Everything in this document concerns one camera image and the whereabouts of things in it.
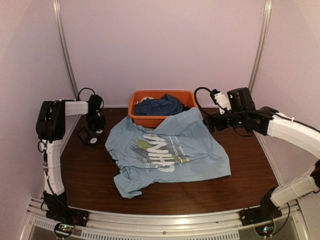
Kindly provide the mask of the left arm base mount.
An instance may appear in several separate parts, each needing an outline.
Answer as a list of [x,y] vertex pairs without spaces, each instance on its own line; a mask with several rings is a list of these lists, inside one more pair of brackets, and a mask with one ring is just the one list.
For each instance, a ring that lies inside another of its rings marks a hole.
[[87,226],[89,212],[69,207],[66,198],[61,198],[60,195],[58,197],[48,195],[44,203],[47,206],[46,218],[68,225]]

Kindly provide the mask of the light blue printed t-shirt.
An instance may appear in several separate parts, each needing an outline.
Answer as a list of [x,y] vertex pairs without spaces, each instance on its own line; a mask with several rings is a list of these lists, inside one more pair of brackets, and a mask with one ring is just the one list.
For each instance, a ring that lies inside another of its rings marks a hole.
[[113,178],[126,199],[154,183],[199,182],[230,176],[230,159],[203,123],[198,108],[146,128],[126,116],[107,137],[105,148],[119,168]]

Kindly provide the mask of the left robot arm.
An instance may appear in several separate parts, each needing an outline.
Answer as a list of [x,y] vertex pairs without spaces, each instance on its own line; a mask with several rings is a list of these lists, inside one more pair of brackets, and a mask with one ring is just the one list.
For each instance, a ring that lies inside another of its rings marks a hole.
[[42,154],[44,172],[44,202],[61,222],[72,218],[68,207],[61,175],[61,145],[66,134],[66,118],[85,116],[90,131],[100,134],[106,126],[101,114],[104,100],[93,93],[87,101],[58,99],[44,101],[41,105],[35,130],[39,139],[38,151]]

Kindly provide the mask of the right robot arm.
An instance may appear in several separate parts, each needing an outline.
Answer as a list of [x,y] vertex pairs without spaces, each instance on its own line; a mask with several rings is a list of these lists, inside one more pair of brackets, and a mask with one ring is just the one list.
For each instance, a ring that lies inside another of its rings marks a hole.
[[256,108],[247,87],[223,94],[205,88],[218,112],[204,113],[211,132],[227,128],[244,137],[256,135],[280,186],[270,190],[256,210],[259,220],[268,220],[280,206],[320,191],[320,130],[272,107]]

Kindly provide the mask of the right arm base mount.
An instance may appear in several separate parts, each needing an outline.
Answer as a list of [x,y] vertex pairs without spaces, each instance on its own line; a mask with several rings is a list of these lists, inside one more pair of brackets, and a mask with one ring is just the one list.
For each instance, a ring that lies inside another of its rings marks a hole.
[[267,206],[257,206],[245,208],[239,212],[242,226],[255,225],[262,222],[271,221],[282,216],[282,212],[277,207],[271,209]]

